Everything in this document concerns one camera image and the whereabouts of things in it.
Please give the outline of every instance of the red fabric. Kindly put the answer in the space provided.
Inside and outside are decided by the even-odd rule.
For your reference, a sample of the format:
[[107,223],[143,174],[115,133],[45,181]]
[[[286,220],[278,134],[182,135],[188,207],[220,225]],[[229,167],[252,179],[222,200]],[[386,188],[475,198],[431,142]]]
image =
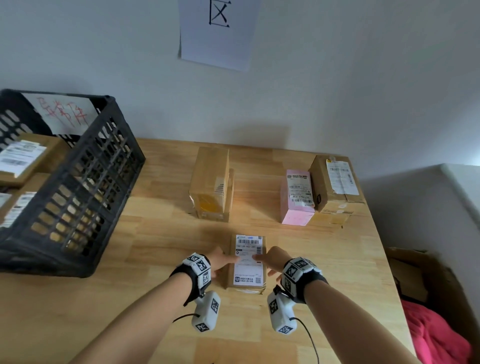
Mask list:
[[423,364],[467,364],[471,346],[437,313],[402,300],[418,359]]

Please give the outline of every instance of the wristband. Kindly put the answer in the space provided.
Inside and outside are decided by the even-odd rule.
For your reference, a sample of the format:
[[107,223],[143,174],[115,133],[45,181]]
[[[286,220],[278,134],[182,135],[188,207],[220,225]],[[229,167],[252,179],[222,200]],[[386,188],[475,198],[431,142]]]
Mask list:
[[314,263],[298,257],[285,264],[281,285],[294,302],[305,303],[303,291],[305,286],[314,280],[322,280],[328,284],[325,277],[322,276],[322,271]]
[[189,302],[205,295],[206,288],[212,282],[212,269],[205,255],[193,253],[173,270],[170,277],[180,272],[188,274],[192,279],[192,291],[183,304],[186,306]]

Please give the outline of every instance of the pink box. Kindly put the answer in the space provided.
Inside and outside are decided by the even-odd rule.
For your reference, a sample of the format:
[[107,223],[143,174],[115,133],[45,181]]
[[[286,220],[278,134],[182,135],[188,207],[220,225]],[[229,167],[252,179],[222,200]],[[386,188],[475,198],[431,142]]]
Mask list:
[[282,224],[308,224],[315,213],[310,173],[305,170],[287,170],[280,189]]

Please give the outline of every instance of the person's left arm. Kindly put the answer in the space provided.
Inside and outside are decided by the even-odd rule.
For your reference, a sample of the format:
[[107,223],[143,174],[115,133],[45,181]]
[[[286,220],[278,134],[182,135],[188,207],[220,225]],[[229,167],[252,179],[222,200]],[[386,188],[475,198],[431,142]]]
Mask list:
[[[224,255],[220,247],[206,256],[212,276],[215,270],[237,261],[235,256]],[[188,274],[169,277],[127,307],[70,363],[147,363],[191,290]]]

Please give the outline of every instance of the hand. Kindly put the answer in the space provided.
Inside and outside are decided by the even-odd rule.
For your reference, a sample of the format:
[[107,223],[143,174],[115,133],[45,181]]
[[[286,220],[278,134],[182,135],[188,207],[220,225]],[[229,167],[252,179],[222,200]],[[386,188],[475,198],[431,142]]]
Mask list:
[[[278,246],[272,246],[267,254],[252,255],[252,259],[267,264],[267,267],[271,269],[268,272],[268,276],[270,277],[277,272],[282,273],[283,267],[290,259],[292,259],[292,257],[282,248]],[[281,278],[282,275],[280,274],[276,278],[277,282],[280,281]]]
[[228,263],[237,263],[240,260],[239,256],[225,255],[222,248],[219,246],[205,255],[210,261],[210,266],[212,267],[212,278],[215,278],[217,271]]

